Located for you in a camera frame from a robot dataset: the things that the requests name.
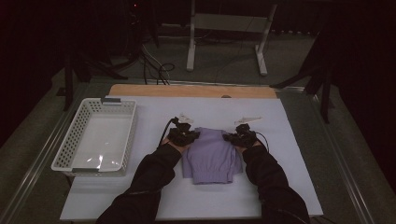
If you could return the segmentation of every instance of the table leg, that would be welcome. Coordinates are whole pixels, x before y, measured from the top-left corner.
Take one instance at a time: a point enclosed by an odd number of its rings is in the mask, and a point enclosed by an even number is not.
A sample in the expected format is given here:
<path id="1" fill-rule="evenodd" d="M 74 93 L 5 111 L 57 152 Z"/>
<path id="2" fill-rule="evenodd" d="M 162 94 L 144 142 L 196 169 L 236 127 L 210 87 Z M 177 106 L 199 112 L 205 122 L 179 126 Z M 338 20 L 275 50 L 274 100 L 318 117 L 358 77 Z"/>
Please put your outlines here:
<path id="1" fill-rule="evenodd" d="M 267 37 L 270 33 L 271 30 L 271 24 L 274 18 L 274 14 L 276 11 L 276 5 L 271 5 L 271 10 L 270 14 L 267 17 L 267 23 L 265 23 L 264 30 L 262 32 L 262 42 L 260 42 L 260 45 L 256 45 L 256 56 L 257 56 L 257 63 L 259 64 L 259 69 L 260 69 L 260 75 L 262 76 L 267 76 L 267 67 L 265 65 L 264 61 L 264 55 L 262 53 L 265 45 L 265 41 L 267 40 Z"/>
<path id="2" fill-rule="evenodd" d="M 187 56 L 187 71 L 194 70 L 195 60 L 195 0 L 191 0 L 191 26 L 190 26 L 190 45 L 189 54 Z"/>

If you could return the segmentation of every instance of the hand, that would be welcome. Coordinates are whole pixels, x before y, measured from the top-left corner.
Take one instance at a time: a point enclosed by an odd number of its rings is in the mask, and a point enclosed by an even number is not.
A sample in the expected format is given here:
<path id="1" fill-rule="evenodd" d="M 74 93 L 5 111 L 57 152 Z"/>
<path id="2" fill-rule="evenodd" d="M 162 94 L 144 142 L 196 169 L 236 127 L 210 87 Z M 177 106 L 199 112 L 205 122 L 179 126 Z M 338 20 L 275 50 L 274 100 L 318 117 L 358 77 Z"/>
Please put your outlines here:
<path id="1" fill-rule="evenodd" d="M 169 144 L 169 145 L 171 145 L 172 147 L 174 147 L 177 151 L 179 151 L 180 153 L 183 153 L 186 149 L 188 149 L 190 146 L 191 146 L 191 144 L 189 144 L 189 145 L 186 145 L 186 146 L 184 146 L 184 147 L 178 147 L 178 146 L 176 146 L 175 144 L 173 144 L 173 142 L 171 142 L 167 137 L 165 137 L 164 139 L 163 139 L 163 142 L 162 142 L 162 145 L 164 145 L 164 144 Z"/>
<path id="2" fill-rule="evenodd" d="M 261 142 L 256 141 L 256 142 L 253 144 L 253 147 L 261 146 L 261 145 L 262 145 Z M 235 149 L 236 149 L 238 152 L 240 152 L 241 154 L 242 154 L 246 149 L 248 149 L 247 147 L 239 147 L 239 146 L 234 146 L 234 147 L 235 147 Z"/>

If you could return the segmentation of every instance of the sweater sleeve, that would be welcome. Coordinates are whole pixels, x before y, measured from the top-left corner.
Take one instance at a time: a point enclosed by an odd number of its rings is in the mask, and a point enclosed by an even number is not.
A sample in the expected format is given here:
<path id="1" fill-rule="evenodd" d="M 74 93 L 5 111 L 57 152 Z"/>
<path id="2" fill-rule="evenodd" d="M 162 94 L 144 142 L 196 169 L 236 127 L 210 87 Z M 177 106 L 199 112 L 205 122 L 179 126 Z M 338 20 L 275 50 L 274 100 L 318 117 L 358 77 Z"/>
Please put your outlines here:
<path id="1" fill-rule="evenodd" d="M 181 154 L 168 144 L 147 155 L 137 167 L 134 179 L 96 223 L 153 223 L 161 199 L 161 189 L 175 177 L 173 168 Z"/>
<path id="2" fill-rule="evenodd" d="M 243 153 L 247 177 L 258 187 L 263 223 L 309 223 L 304 200 L 290 186 L 282 167 L 264 146 Z"/>

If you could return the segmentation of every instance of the basket handle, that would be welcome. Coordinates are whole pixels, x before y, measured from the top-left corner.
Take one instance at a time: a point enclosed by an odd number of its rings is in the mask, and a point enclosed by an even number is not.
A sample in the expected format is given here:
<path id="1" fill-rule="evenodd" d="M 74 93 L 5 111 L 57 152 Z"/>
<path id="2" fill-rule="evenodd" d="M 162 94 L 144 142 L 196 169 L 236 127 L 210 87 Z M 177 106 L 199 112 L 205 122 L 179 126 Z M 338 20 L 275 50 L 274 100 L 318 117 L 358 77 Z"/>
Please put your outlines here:
<path id="1" fill-rule="evenodd" d="M 72 173 L 99 173 L 99 169 L 94 168 L 73 168 Z"/>
<path id="2" fill-rule="evenodd" d="M 101 98 L 102 105 L 121 105 L 121 98 Z"/>

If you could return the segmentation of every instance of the black curtain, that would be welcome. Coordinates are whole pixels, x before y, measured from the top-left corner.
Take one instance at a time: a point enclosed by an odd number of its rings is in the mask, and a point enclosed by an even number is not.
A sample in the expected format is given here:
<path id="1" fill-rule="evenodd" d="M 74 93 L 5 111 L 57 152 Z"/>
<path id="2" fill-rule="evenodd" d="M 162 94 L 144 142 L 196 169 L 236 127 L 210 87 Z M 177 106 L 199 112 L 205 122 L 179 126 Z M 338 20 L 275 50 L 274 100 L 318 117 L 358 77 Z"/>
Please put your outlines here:
<path id="1" fill-rule="evenodd" d="M 51 77 L 63 66 L 54 32 L 60 7 L 53 0 L 1 2 L 0 146 L 50 89 Z"/>
<path id="2" fill-rule="evenodd" d="M 396 191 L 396 17 L 388 0 L 334 2 L 303 68 L 335 64 L 332 83 Z"/>

